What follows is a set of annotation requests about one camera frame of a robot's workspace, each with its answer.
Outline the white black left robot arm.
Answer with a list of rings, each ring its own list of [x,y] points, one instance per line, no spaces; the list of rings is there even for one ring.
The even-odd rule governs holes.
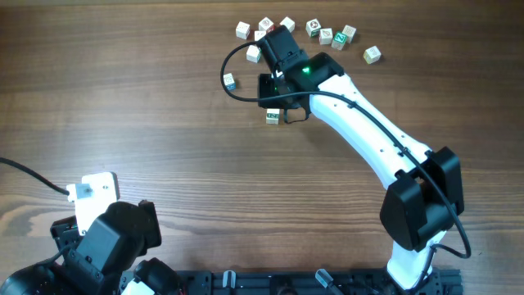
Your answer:
[[[161,245],[155,205],[143,200],[110,204],[77,243],[63,245],[44,261],[18,270],[2,294],[182,294],[183,283],[162,261],[142,261],[133,278],[123,273],[147,250]]]

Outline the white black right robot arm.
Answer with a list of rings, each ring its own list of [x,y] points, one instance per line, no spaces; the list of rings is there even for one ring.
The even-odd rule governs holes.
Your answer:
[[[386,189],[380,220],[394,241],[386,269],[404,291],[419,290],[446,231],[464,210],[458,157],[433,152],[392,124],[327,53],[308,57],[287,27],[257,41],[270,72],[259,77],[259,105],[303,108],[330,125],[372,167]]]

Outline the wooden block globe picture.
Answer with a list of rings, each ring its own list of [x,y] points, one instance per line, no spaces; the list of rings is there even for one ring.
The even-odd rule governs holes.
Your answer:
[[[280,120],[280,115],[276,113],[267,113],[266,114],[266,123],[268,125],[278,125]]]

